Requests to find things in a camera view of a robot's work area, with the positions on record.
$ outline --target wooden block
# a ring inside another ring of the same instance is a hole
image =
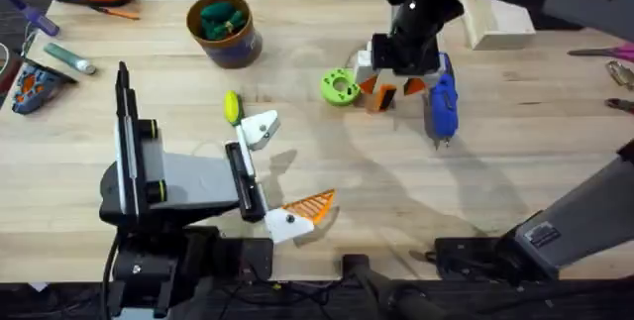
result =
[[[498,0],[460,0],[465,7],[463,22],[473,50],[518,50],[535,36],[525,8]]]

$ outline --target brown cup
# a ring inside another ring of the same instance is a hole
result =
[[[241,10],[247,24],[237,34],[220,41],[209,41],[203,35],[200,12],[210,4],[229,2]],[[251,64],[262,52],[262,36],[254,27],[251,9],[245,0],[198,0],[187,13],[187,28],[207,55],[219,66],[240,68]]]

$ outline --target orange triangular piece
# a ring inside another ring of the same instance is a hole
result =
[[[361,91],[367,94],[374,93],[374,86],[376,85],[376,80],[378,79],[378,75],[372,75],[369,79],[359,84]]]
[[[405,86],[403,86],[403,91],[405,92],[405,96],[409,96],[410,94],[414,94],[416,92],[422,91],[425,89],[425,82],[418,77],[410,77],[405,82]]]
[[[330,189],[305,199],[283,205],[281,208],[301,217],[305,217],[317,225],[326,216],[335,198],[335,189]]]

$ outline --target white plastic part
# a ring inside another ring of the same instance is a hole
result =
[[[264,222],[275,244],[306,235],[315,229],[315,225],[309,219],[282,208],[266,212]]]
[[[356,84],[362,84],[378,73],[378,71],[372,69],[371,43],[368,43],[368,45],[369,46],[366,50],[358,51],[355,56],[353,74],[355,76]]]
[[[247,117],[240,123],[247,147],[252,151],[264,148],[279,127],[277,111],[270,110]]]

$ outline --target green tube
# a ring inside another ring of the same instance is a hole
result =
[[[68,50],[60,47],[55,43],[48,43],[44,47],[44,51],[49,53],[51,56],[56,57],[67,63],[70,67],[76,69],[79,72],[83,72],[85,74],[93,74],[97,71],[97,68],[92,65],[90,61],[69,52]]]

